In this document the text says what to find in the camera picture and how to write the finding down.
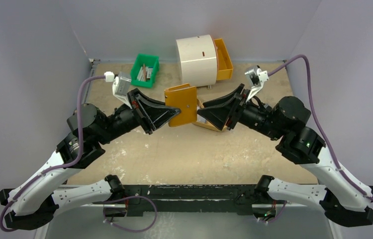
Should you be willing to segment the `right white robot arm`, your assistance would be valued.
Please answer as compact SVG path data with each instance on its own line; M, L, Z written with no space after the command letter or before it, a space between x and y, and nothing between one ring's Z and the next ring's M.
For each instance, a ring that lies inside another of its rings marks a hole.
M269 107L240 85L228 95L205 102L197 114L218 129L233 129L240 123L278 141L276 150L284 158L318 180L318 184L301 185L264 175L255 187L258 201L309 206L344 227L373 224L373 186L359 181L332 157L326 141L306 125L311 112L297 97L283 97Z

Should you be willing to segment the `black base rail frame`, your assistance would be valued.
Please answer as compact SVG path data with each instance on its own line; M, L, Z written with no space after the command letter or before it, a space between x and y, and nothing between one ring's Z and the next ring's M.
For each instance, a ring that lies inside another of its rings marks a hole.
M322 185L298 185L268 179L245 185L122 185L116 180L101 180L91 185L58 189L53 199L60 211L85 204L120 204L128 217L144 212L236 213L262 217L255 204L278 206L285 201L321 210L325 198Z

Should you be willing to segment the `orange open drawer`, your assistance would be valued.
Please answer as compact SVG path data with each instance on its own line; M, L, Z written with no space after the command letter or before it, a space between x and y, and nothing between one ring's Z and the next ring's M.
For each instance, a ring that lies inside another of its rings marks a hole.
M217 53L217 81L231 79L233 74L233 65L227 51L226 45L222 38L214 39Z

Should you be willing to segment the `green plastic bin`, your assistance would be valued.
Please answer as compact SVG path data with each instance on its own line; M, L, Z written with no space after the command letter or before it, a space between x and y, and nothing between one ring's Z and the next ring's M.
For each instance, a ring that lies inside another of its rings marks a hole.
M147 54L138 54L131 69L131 85L143 88L152 88L159 71L159 57Z

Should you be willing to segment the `cream round drawer cabinet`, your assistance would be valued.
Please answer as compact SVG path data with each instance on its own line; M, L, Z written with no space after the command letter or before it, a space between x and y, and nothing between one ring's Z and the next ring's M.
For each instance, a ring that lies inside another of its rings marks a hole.
M218 62L215 42L211 35L177 39L176 47L183 84L208 87L216 83Z

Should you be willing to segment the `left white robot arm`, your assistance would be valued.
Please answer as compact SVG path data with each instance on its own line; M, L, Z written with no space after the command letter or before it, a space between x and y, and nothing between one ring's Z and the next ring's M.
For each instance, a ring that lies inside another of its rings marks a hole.
M3 231L34 230L56 215L84 204L122 201L125 190L116 175L107 175L103 180L75 189L59 188L101 157L105 152L103 145L137 127L151 134L181 112L138 89L130 91L127 99L127 104L109 116L89 103L74 111L67 120L71 132L57 145L48 161L21 186L0 191L0 203L4 206L0 216Z

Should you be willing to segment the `silver credit cards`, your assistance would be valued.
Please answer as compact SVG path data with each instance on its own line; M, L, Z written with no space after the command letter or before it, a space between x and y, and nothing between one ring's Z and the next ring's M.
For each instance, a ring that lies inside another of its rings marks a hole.
M205 124L206 123L206 119L204 119L204 118L198 118L196 122L197 123L203 123L203 124Z

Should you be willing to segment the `orange card holder wallet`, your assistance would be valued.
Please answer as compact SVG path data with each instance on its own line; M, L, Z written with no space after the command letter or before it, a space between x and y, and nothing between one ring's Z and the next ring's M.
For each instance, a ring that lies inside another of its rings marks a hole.
M197 88L182 84L164 90L165 105L180 109L180 113L169 120L169 127L177 127L197 120Z

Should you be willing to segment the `orange oval tray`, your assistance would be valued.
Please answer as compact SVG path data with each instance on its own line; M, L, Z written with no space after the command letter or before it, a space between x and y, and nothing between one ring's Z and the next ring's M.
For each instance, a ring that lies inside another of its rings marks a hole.
M197 112L198 112L199 109L202 109L202 108L204 108L202 102L200 101L200 99L197 99L197 103L196 103L196 110L197 110ZM212 131L225 132L227 130L227 126L224 126L223 129L220 130L214 124L210 123L208 120L206 120L205 124L203 124L203 123L197 123L196 121L192 122L192 124L194 124L195 126L199 126L199 127L203 127L203 128L212 130Z

